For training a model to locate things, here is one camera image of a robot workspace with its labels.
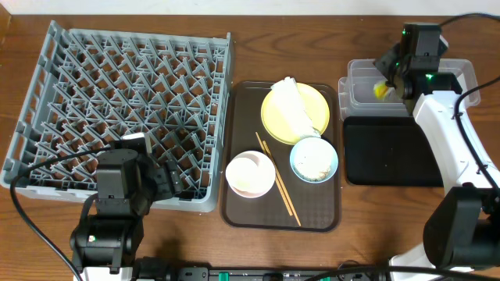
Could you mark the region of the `light blue bowl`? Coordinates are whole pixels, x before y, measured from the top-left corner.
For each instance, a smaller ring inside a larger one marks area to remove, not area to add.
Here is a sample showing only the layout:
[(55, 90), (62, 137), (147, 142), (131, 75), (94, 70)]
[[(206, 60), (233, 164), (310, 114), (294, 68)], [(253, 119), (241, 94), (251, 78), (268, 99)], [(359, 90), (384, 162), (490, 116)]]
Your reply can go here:
[(307, 183), (326, 182), (339, 167), (336, 149), (320, 137), (308, 137), (295, 144), (289, 162), (295, 175)]

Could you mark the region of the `white napkin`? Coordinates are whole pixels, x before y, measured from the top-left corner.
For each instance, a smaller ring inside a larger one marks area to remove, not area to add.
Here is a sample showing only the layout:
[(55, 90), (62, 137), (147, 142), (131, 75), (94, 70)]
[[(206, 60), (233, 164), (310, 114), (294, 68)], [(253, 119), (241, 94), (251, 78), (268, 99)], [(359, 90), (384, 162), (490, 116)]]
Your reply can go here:
[(286, 76), (283, 80), (276, 82), (271, 90), (278, 110), (300, 140), (307, 137), (320, 137), (320, 132), (313, 127), (313, 121), (305, 110), (305, 103), (293, 77)]

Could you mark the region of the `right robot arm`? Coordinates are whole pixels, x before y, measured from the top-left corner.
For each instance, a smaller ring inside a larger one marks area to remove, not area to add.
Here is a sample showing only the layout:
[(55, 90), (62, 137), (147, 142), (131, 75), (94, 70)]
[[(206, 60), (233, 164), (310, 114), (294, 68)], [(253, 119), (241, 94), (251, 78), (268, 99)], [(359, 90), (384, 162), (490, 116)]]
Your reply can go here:
[(391, 280), (459, 278), (499, 264), (499, 171), (463, 104), (475, 90), (463, 91), (455, 74), (438, 69), (447, 48), (441, 25), (407, 23), (400, 42), (374, 63), (385, 78), (374, 94), (402, 99), (427, 138), (445, 188), (422, 244), (390, 259)]

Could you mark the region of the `yellow green wrapper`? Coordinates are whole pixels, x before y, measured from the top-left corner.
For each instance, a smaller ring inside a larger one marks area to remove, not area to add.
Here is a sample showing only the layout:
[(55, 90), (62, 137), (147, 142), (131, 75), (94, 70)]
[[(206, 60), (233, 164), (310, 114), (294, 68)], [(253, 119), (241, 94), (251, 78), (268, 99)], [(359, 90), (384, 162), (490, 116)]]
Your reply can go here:
[(387, 85), (386, 81), (379, 81), (373, 85), (373, 94), (376, 99), (384, 100), (391, 93), (391, 87)]

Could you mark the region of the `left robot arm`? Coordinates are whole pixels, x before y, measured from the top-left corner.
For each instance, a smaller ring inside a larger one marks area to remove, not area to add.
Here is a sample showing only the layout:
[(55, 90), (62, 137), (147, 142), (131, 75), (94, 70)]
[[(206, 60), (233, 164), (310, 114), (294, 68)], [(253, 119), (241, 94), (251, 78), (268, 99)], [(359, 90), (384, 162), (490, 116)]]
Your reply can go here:
[(149, 136), (126, 135), (98, 156), (97, 193), (85, 202), (70, 237), (72, 263), (82, 280), (135, 279), (136, 251), (144, 237), (143, 218), (156, 201), (183, 190), (177, 163), (152, 157)]

